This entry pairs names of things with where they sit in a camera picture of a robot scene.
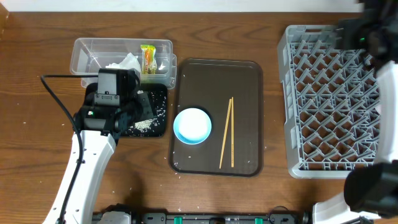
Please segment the wooden chopstick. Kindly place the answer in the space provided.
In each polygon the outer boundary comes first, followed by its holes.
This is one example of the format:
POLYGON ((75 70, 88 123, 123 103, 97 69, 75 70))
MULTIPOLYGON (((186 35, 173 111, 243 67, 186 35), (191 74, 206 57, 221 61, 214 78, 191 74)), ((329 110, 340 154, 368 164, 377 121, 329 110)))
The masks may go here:
POLYGON ((231 105, 232 105, 232 99, 230 98, 229 102, 228 102, 228 110, 227 110, 227 115, 226 115, 226 122, 225 122, 225 126, 224 126, 223 142, 222 142, 222 146, 221 146, 219 169, 222 168, 222 163, 223 163, 224 149, 225 149, 225 144, 226 144, 226 136, 227 136, 227 133, 228 133, 229 117, 230 117, 230 114, 231 114, 231 105))
POLYGON ((231 97, 231 167, 234 167, 234 97, 231 97))

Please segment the black rectangular tray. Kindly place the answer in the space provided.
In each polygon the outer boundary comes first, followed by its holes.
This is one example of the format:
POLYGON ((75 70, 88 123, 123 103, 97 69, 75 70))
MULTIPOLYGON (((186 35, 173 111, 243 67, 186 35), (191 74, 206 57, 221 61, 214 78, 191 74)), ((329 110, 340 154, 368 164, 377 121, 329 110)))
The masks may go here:
POLYGON ((147 119, 135 122, 122 134, 122 137, 161 137, 165 133, 167 125, 167 87, 160 83, 142 84, 137 92, 137 97, 142 104, 150 110, 144 109, 144 113, 152 112, 147 119))

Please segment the small light blue bowl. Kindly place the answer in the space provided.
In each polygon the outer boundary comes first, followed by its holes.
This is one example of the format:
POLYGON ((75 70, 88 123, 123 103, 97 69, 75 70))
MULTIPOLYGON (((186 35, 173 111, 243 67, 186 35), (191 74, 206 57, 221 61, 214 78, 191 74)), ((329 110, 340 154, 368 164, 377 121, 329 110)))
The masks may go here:
POLYGON ((173 123, 175 137, 182 143, 196 145, 205 141, 212 129, 209 115, 198 108, 187 108, 176 115, 173 123))

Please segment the orange green snack wrapper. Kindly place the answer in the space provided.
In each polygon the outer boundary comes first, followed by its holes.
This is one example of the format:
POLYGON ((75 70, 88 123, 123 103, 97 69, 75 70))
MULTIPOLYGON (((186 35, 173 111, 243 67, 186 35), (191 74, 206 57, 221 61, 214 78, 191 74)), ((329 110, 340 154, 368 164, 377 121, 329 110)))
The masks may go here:
POLYGON ((143 74, 155 74, 157 62, 155 59, 156 48, 153 45, 141 45, 143 74))

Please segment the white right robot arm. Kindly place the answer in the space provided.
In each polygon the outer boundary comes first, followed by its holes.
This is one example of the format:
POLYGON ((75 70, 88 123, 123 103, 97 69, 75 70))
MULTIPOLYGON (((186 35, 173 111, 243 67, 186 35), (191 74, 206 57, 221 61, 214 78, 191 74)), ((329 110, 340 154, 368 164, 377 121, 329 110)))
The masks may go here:
POLYGON ((397 216, 397 1, 363 0, 363 14, 340 20, 336 47, 363 49, 373 67, 381 102, 373 165, 352 170, 342 193, 316 203, 304 223, 372 223, 397 216))

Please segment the white tissue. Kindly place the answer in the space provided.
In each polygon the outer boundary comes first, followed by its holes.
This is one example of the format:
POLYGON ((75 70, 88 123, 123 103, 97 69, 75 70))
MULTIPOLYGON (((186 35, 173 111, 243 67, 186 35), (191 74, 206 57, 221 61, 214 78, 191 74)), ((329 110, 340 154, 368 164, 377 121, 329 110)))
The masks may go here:
POLYGON ((141 65, 138 61, 138 56, 134 56, 132 53, 128 53, 125 59, 120 63, 111 63, 106 66, 106 68, 117 68, 117 69, 125 69, 125 70, 137 70, 141 72, 141 65))

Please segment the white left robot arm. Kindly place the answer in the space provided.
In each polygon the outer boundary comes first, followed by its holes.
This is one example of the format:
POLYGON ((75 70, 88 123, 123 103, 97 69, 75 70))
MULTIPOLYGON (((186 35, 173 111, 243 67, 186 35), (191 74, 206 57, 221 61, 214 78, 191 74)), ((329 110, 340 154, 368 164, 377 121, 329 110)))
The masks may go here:
POLYGON ((135 69, 102 68, 85 90, 81 108, 71 114, 46 82, 41 82, 70 120, 72 149, 60 188, 45 223, 91 223, 104 170, 119 138, 136 122, 153 117, 140 94, 135 69))

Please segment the pile of rice grains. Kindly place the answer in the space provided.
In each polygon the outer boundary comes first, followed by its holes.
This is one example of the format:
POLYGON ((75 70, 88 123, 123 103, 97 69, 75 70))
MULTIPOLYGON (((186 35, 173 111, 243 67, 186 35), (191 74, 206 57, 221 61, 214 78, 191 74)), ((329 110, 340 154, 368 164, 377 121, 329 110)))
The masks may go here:
POLYGON ((140 137, 158 137, 163 135, 166 129, 167 110, 165 108, 158 108, 156 112, 157 116, 155 118, 135 123, 125 134, 127 136, 140 137))

